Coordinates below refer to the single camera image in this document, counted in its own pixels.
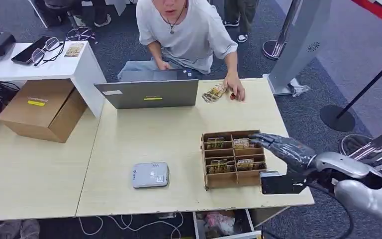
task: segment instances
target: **gray router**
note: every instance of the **gray router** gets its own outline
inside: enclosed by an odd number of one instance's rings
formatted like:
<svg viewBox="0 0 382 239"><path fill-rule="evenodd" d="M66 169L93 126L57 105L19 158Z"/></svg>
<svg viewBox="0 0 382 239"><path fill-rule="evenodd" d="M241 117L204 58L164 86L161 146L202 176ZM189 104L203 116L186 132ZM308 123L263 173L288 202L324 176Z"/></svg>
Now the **gray router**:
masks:
<svg viewBox="0 0 382 239"><path fill-rule="evenodd" d="M164 187L168 184L169 168L165 162L139 163L132 169L134 188Z"/></svg>

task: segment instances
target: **drawer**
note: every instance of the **drawer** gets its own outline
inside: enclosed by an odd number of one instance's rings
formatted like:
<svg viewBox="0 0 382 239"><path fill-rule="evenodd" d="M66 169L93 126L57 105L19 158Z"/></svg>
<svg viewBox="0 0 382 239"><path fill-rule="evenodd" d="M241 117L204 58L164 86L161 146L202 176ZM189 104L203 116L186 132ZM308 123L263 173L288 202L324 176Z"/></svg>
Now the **drawer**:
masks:
<svg viewBox="0 0 382 239"><path fill-rule="evenodd" d="M250 213L248 209L237 209L233 210L235 214L235 220L242 220L242 233L232 236L219 237L218 239L257 239L261 238L261 231L255 231L253 222L251 220ZM200 226L200 231L198 230L198 222L197 222L197 213L192 212L192 216L194 219L194 229L195 229L195 238L196 239L205 239L204 228Z"/></svg>

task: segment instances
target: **robotic arm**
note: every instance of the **robotic arm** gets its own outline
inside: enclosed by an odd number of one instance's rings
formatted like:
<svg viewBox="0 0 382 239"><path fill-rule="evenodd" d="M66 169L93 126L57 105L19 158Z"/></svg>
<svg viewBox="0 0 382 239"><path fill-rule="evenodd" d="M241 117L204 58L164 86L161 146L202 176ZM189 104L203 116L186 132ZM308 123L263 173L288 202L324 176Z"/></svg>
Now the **robotic arm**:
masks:
<svg viewBox="0 0 382 239"><path fill-rule="evenodd" d="M348 208L382 220L382 174L374 168L335 152L316 155L301 142L272 134L253 134L251 142L283 160L307 181L317 181Z"/></svg>

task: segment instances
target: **man's hand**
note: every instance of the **man's hand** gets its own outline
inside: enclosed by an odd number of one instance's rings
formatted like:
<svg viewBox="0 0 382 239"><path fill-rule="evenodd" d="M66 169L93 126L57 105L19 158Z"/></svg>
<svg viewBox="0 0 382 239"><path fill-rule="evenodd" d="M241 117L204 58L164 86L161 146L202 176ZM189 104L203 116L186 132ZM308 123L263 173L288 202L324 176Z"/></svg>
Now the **man's hand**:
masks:
<svg viewBox="0 0 382 239"><path fill-rule="evenodd" d="M166 61L156 61L157 67L159 67L160 70L169 70L172 69L172 67L169 65Z"/></svg>
<svg viewBox="0 0 382 239"><path fill-rule="evenodd" d="M228 72L228 74L226 74L225 80L223 81L223 84L226 87L232 89L233 94L236 95L239 101L245 100L245 89L242 86L241 80L239 80L238 72Z"/></svg>

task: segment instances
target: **yellow label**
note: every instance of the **yellow label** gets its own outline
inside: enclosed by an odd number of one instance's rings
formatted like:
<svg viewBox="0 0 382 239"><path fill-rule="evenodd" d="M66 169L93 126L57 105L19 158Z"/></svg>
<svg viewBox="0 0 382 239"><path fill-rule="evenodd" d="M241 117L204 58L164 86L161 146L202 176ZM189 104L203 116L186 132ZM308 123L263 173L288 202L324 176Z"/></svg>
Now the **yellow label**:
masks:
<svg viewBox="0 0 382 239"><path fill-rule="evenodd" d="M35 106L44 106L45 105L45 103L37 102L37 101L27 101L27 103L29 103L31 105L35 105Z"/></svg>
<svg viewBox="0 0 382 239"><path fill-rule="evenodd" d="M157 100L163 100L162 97L154 97L154 98L144 98L145 101L157 101Z"/></svg>

